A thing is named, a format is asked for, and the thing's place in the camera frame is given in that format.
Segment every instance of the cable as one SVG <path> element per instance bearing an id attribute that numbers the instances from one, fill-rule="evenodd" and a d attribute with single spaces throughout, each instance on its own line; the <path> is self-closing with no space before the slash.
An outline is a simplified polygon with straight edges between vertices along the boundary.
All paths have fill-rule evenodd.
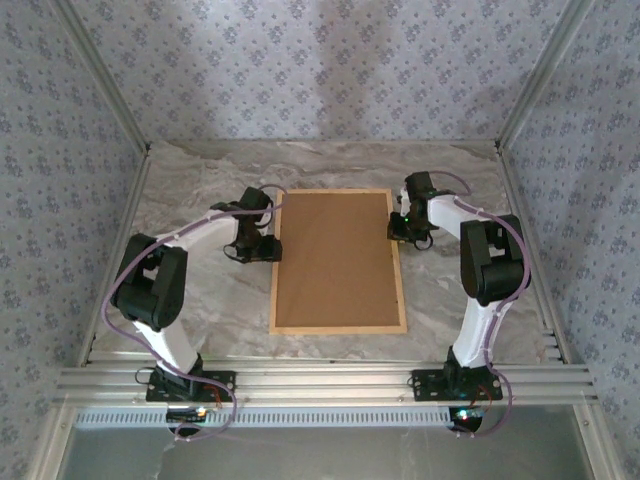
<path id="1" fill-rule="evenodd" d="M 418 246 L 418 241 L 419 240 L 414 240 L 413 241 L 413 246 L 419 252 L 424 252 L 426 250 L 429 250 L 431 247 L 433 247 L 433 237 L 431 236 L 431 232 L 427 232 L 427 240 L 426 240 L 426 242 L 428 243 L 428 245 L 426 247 L 424 247 L 424 248 L 419 247 Z"/>
<path id="2" fill-rule="evenodd" d="M 471 187 L 469 186 L 469 184 L 466 182 L 466 180 L 464 178 L 462 178 L 459 175 L 456 175 L 455 173 L 451 173 L 451 172 L 445 172 L 444 170 L 431 170 L 429 171 L 429 175 L 446 175 L 447 177 L 451 177 L 456 179 L 466 190 L 465 193 L 458 193 L 456 195 L 458 195 L 459 197 L 468 197 L 469 195 L 471 195 Z"/>
<path id="3" fill-rule="evenodd" d="M 107 308 L 109 307 L 109 301 L 111 300 L 111 297 L 113 297 L 113 295 L 115 295 L 116 291 L 118 290 L 118 288 L 120 288 L 120 285 L 122 285 L 122 283 L 124 282 L 125 278 L 127 277 L 127 275 L 129 275 L 131 273 L 131 271 L 133 271 L 134 268 L 136 268 L 136 266 L 142 261 L 144 260 L 150 253 L 152 253 L 153 251 L 155 251 L 158 247 L 161 247 L 162 245 L 169 243 L 172 240 L 176 240 L 177 238 L 184 236 L 190 232 L 193 232 L 194 230 L 197 230 L 198 228 L 202 227 L 203 225 L 206 225 L 207 223 L 213 222 L 215 220 L 218 220 L 220 218 L 225 218 L 225 217 L 230 217 L 230 216 L 236 216 L 236 215 L 255 215 L 257 213 L 273 213 L 276 210 L 279 210 L 283 207 L 283 205 L 285 204 L 286 200 L 287 200 L 287 190 L 284 187 L 281 187 L 279 185 L 273 185 L 273 184 L 268 184 L 268 185 L 263 185 L 261 188 L 268 188 L 268 187 L 274 187 L 279 189 L 280 191 L 282 191 L 284 193 L 284 197 L 282 198 L 282 202 L 279 203 L 278 205 L 275 205 L 273 207 L 270 208 L 266 208 L 264 210 L 234 210 L 234 211 L 230 211 L 230 212 L 221 212 L 219 214 L 216 215 L 212 215 L 211 217 L 205 217 L 197 222 L 194 222 L 190 225 L 185 226 L 183 229 L 179 230 L 178 233 L 169 235 L 167 237 L 161 238 L 160 240 L 156 241 L 153 245 L 148 246 L 147 248 L 145 248 L 142 252 L 140 252 L 138 254 L 137 257 L 135 257 L 131 263 L 129 265 L 127 265 L 122 272 L 120 273 L 120 275 L 118 275 L 118 277 L 115 279 L 115 281 L 113 282 L 113 284 L 111 285 L 111 287 L 109 287 L 109 290 L 107 291 L 107 294 L 105 295 L 103 301 L 102 301 L 102 305 L 100 306 L 100 317 L 102 318 L 102 321 L 105 323 L 105 325 L 107 326 L 107 328 L 109 328 L 111 331 L 125 337 L 128 338 L 131 341 L 136 342 L 138 345 L 141 345 L 145 350 L 147 350 L 155 359 L 156 361 L 158 361 L 159 363 L 161 363 L 163 365 L 163 368 L 165 368 L 166 370 L 170 371 L 171 373 L 184 378 L 185 380 L 191 380 L 194 382 L 200 382 L 200 383 L 205 383 L 208 385 L 212 385 L 216 388 L 220 388 L 222 390 L 224 390 L 225 392 L 227 392 L 229 394 L 229 396 L 231 397 L 231 402 L 232 402 L 232 409 L 231 409 L 231 414 L 229 415 L 228 419 L 226 422 L 224 422 L 224 424 L 222 424 L 222 426 L 220 426 L 219 428 L 215 429 L 213 432 L 210 433 L 206 433 L 206 434 L 196 434 L 194 436 L 191 437 L 186 437 L 183 438 L 179 435 L 180 430 L 182 428 L 185 428 L 187 426 L 193 427 L 193 428 L 197 428 L 198 430 L 202 430 L 202 427 L 199 427 L 198 425 L 193 425 L 193 424 L 188 424 L 188 423 L 183 423 L 180 424 L 176 430 L 175 430 L 175 440 L 177 441 L 186 441 L 186 442 L 193 442 L 193 441 L 198 441 L 198 440 L 204 440 L 206 438 L 211 438 L 214 437 L 216 435 L 218 435 L 219 433 L 224 432 L 229 425 L 231 425 L 231 423 L 233 423 L 233 421 L 235 420 L 236 417 L 236 413 L 238 410 L 238 399 L 236 398 L 235 394 L 233 393 L 233 390 L 231 390 L 230 388 L 228 388 L 224 383 L 222 382 L 218 382 L 217 380 L 212 380 L 209 378 L 204 378 L 204 377 L 197 377 L 195 375 L 189 375 L 188 373 L 182 372 L 179 369 L 177 369 L 176 367 L 174 367 L 171 363 L 169 363 L 167 360 L 165 360 L 162 355 L 160 355 L 145 339 L 139 338 L 136 335 L 133 335 L 131 333 L 128 333 L 124 330 L 122 330 L 121 328 L 116 327 L 110 320 L 109 320 L 109 316 L 107 315 Z"/>
<path id="4" fill-rule="evenodd" d="M 273 207 L 273 200 L 271 199 L 269 199 L 269 207 Z M 256 225 L 256 228 L 261 229 L 261 228 L 268 227 L 271 224 L 272 220 L 273 220 L 273 214 L 269 215 L 269 220 L 267 220 L 265 223 Z"/>
<path id="5" fill-rule="evenodd" d="M 153 367 L 142 367 L 142 368 L 139 368 L 138 370 L 136 370 L 136 373 L 133 374 L 133 379 L 136 381 L 136 383 L 138 385 L 149 385 L 149 382 L 141 382 L 140 380 L 138 380 L 138 374 L 142 370 L 151 370 L 153 372 L 154 368 Z"/>
<path id="6" fill-rule="evenodd" d="M 225 257 L 227 257 L 229 260 L 233 260 L 234 262 L 243 263 L 240 257 L 238 257 L 237 255 L 230 255 L 229 253 L 227 253 L 227 247 L 235 248 L 233 243 L 230 243 L 222 247 L 222 253 L 224 253 Z"/>
<path id="7" fill-rule="evenodd" d="M 469 212 L 473 215 L 478 215 L 480 217 L 493 220 L 494 222 L 498 223 L 501 227 L 503 227 L 507 232 L 509 232 L 511 236 L 514 238 L 514 240 L 516 241 L 516 243 L 518 244 L 518 247 L 520 247 L 520 251 L 522 252 L 522 263 L 524 266 L 524 273 L 522 275 L 522 281 L 520 282 L 520 285 L 511 295 L 503 299 L 498 304 L 498 306 L 496 307 L 496 311 L 493 315 L 493 318 L 491 319 L 491 323 L 489 324 L 489 328 L 487 329 L 487 334 L 484 337 L 484 342 L 483 342 L 484 362 L 487 366 L 487 369 L 492 374 L 497 376 L 507 388 L 507 411 L 502 416 L 500 421 L 498 421 L 498 423 L 496 423 L 493 427 L 489 428 L 488 430 L 485 430 L 484 432 L 470 435 L 472 438 L 486 437 L 496 432 L 497 430 L 499 430 L 504 426 L 507 419 L 509 418 L 509 415 L 511 415 L 511 410 L 513 408 L 513 389 L 511 387 L 511 383 L 509 383 L 509 380 L 502 372 L 500 372 L 491 364 L 491 359 L 489 358 L 489 343 L 491 342 L 491 337 L 493 336 L 493 332 L 496 329 L 496 325 L 498 324 L 500 311 L 504 308 L 506 304 L 518 298 L 520 294 L 524 291 L 524 289 L 527 287 L 527 284 L 529 283 L 529 278 L 531 276 L 531 263 L 529 260 L 529 251 L 527 250 L 527 246 L 525 245 L 524 240 L 522 239 L 522 237 L 516 231 L 515 228 L 513 228 L 507 222 L 502 220 L 500 217 L 493 215 L 492 213 L 487 213 L 481 209 L 477 209 L 475 207 L 472 207 L 471 205 L 466 204 L 462 200 L 459 200 L 457 196 L 454 197 L 453 203 L 458 207 L 460 207 L 461 209 L 463 209 L 464 211 Z"/>
<path id="8" fill-rule="evenodd" d="M 476 396 L 467 408 L 472 408 L 476 404 L 476 402 L 478 401 L 478 393 L 480 392 L 480 390 L 482 390 L 484 394 L 487 396 L 487 398 L 489 399 L 489 406 L 484 409 L 484 413 L 487 413 L 491 408 L 491 405 L 493 405 L 493 397 L 491 397 L 491 393 L 489 393 L 489 390 L 487 390 L 486 387 L 484 387 L 483 385 L 478 385 L 478 389 L 476 390 Z"/>
<path id="9" fill-rule="evenodd" d="M 213 396 L 216 398 L 216 407 L 222 408 L 222 399 L 220 398 L 220 392 L 216 387 L 211 387 L 213 389 Z"/>

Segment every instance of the vent grille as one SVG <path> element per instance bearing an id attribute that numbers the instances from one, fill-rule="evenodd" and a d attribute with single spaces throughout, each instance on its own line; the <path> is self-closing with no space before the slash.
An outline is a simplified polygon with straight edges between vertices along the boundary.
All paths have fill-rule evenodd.
<path id="1" fill-rule="evenodd" d="M 166 427 L 165 410 L 83 409 L 76 428 Z M 222 425 L 230 412 L 209 412 L 206 426 Z M 239 412 L 236 428 L 427 427 L 450 425 L 446 407 L 406 408 L 254 408 Z"/>

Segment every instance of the metal beam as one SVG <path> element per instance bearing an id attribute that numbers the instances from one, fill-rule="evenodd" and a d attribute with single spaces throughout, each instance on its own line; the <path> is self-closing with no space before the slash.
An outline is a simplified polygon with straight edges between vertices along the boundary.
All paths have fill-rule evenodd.
<path id="1" fill-rule="evenodd" d="M 573 409 L 594 478 L 598 480 L 627 478 L 602 407 L 599 404 L 575 405 Z"/>
<path id="2" fill-rule="evenodd" d="M 65 369 L 55 402 L 71 406 L 150 407 L 146 386 L 135 382 L 136 371 L 149 361 L 95 362 Z M 414 369 L 440 368 L 419 362 L 330 362 L 220 360 L 206 370 L 237 372 L 236 395 L 243 407 L 464 406 L 468 401 L 420 402 L 407 381 Z M 591 375 L 584 365 L 498 366 L 513 386 L 515 405 L 597 403 Z M 148 374 L 140 371 L 144 382 Z M 494 402 L 505 405 L 506 399 Z M 167 403 L 171 407 L 191 403 Z"/>
<path id="3" fill-rule="evenodd" d="M 58 478 L 76 417 L 77 411 L 73 407 L 53 407 L 49 410 L 25 477 L 27 480 Z"/>
<path id="4" fill-rule="evenodd" d="M 511 151 L 508 147 L 501 148 L 498 154 L 498 168 L 500 169 L 500 176 L 502 177 L 505 191 L 507 192 L 507 200 L 512 212 L 521 219 L 523 225 L 522 234 L 524 235 L 524 241 L 527 245 L 534 245 L 536 248 L 529 249 L 529 258 L 532 263 L 531 279 L 536 288 L 536 302 L 538 308 L 542 313 L 542 316 L 548 327 L 555 332 L 555 337 L 558 342 L 558 348 L 562 354 L 562 358 L 568 362 L 573 362 L 574 355 L 572 354 L 572 348 L 567 342 L 564 335 L 564 322 L 562 316 L 558 312 L 556 301 L 551 295 L 551 287 L 547 282 L 545 276 L 545 269 L 542 259 L 540 258 L 538 242 L 535 231 L 529 226 L 526 203 L 518 193 L 516 188 L 517 183 L 515 181 L 515 175 L 513 169 L 509 165 L 509 159 L 511 158 Z"/>
<path id="5" fill-rule="evenodd" d="M 136 172 L 136 176 L 133 180 L 133 184 L 131 185 L 131 189 L 129 190 L 129 196 L 127 197 L 127 203 L 125 204 L 124 214 L 120 221 L 120 226 L 118 227 L 118 233 L 116 235 L 113 248 L 111 249 L 111 254 L 109 255 L 107 268 L 102 277 L 102 282 L 100 283 L 100 289 L 98 290 L 98 296 L 93 306 L 91 317 L 89 317 L 88 319 L 89 326 L 87 328 L 87 333 L 84 336 L 84 341 L 82 342 L 80 355 L 78 356 L 77 365 L 79 367 L 86 365 L 89 359 L 89 355 L 91 354 L 91 346 L 95 339 L 96 329 L 98 328 L 98 324 L 102 321 L 102 319 L 100 318 L 100 307 L 102 305 L 102 299 L 107 295 L 107 290 L 109 290 L 111 283 L 115 280 L 116 274 L 118 273 L 120 259 L 122 258 L 124 249 L 127 246 L 127 242 L 129 241 L 131 224 L 133 223 L 133 218 L 138 209 L 138 203 L 140 202 L 140 197 L 142 196 L 142 189 L 145 181 L 147 180 L 147 174 L 149 173 L 149 166 L 149 156 L 145 154 L 142 158 L 142 161 L 140 162 L 140 166 L 138 167 L 138 171 Z"/>
<path id="6" fill-rule="evenodd" d="M 125 135 L 135 149 L 141 154 L 144 154 L 146 151 L 146 142 L 142 131 L 138 127 L 131 110 L 129 110 L 129 106 L 122 96 L 122 93 L 120 93 L 113 76 L 102 60 L 102 57 L 100 57 L 98 49 L 93 44 L 89 32 L 87 32 L 87 29 L 82 24 L 78 12 L 69 0 L 49 0 L 49 4 L 58 16 L 62 27 L 69 35 L 69 40 L 93 76 L 93 80 L 96 82 L 107 105 L 109 105 L 120 123 Z"/>
<path id="7" fill-rule="evenodd" d="M 502 146 L 510 146 L 518 136 L 594 1 L 570 0 L 567 3 L 551 38 L 520 92 L 515 107 L 498 135 Z"/>

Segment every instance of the aluminum frame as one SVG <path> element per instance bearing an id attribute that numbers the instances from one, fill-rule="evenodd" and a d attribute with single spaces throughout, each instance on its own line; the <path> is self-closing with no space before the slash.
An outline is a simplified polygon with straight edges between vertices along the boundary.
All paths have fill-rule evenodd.
<path id="1" fill-rule="evenodd" d="M 513 189 L 512 174 L 502 155 L 498 155 L 500 174 L 514 213 L 521 215 L 522 201 Z M 101 285 L 100 295 L 115 278 L 149 171 L 148 157 L 142 161 L 127 200 L 123 221 Z M 525 240 L 535 244 L 535 236 L 523 224 Z M 503 370 L 514 386 L 515 408 L 519 405 L 573 405 L 580 432 L 595 478 L 624 479 L 623 468 L 615 451 L 604 413 L 598 403 L 588 368 L 570 364 L 572 357 L 564 338 L 560 316 L 550 301 L 549 288 L 542 275 L 541 262 L 535 249 L 532 285 L 546 328 L 547 357 L 544 365 L 505 365 Z M 82 407 L 150 409 L 144 400 L 145 387 L 133 380 L 141 367 L 152 366 L 153 359 L 142 353 L 91 352 L 98 325 L 99 305 L 91 317 L 77 368 L 62 372 L 54 407 L 43 428 L 33 458 L 29 479 L 54 479 L 60 471 L 73 422 Z M 406 384 L 414 368 L 439 368 L 437 364 L 420 362 L 364 361 L 282 361 L 282 360 L 217 360 L 207 361 L 207 369 L 233 369 L 238 372 L 238 396 L 243 408 L 251 407 L 405 407 L 419 405 L 413 401 Z M 466 402 L 428 402 L 433 406 L 460 406 Z M 188 403 L 173 403 L 172 407 Z"/>
<path id="2" fill-rule="evenodd" d="M 142 131 L 75 7 L 70 0 L 49 0 L 49 4 L 69 35 L 69 40 L 76 48 L 87 70 L 91 73 L 107 105 L 111 107 L 111 111 L 120 123 L 124 134 L 133 147 L 144 154 L 146 142 Z"/>

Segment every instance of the aluminum rail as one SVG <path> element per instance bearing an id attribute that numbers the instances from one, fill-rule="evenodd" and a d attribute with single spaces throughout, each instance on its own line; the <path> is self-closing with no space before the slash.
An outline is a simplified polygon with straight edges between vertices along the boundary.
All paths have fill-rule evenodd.
<path id="1" fill-rule="evenodd" d="M 145 382 L 151 361 L 98 361 L 62 371 L 54 402 L 84 407 L 157 406 L 147 403 Z M 468 401 L 420 402 L 408 385 L 414 369 L 437 369 L 419 362 L 222 360 L 205 370 L 237 372 L 236 395 L 243 407 L 463 406 Z M 598 402 L 584 365 L 498 366 L 513 386 L 515 405 L 587 405 Z M 504 405 L 506 400 L 494 401 Z M 171 407 L 194 405 L 167 403 Z"/>

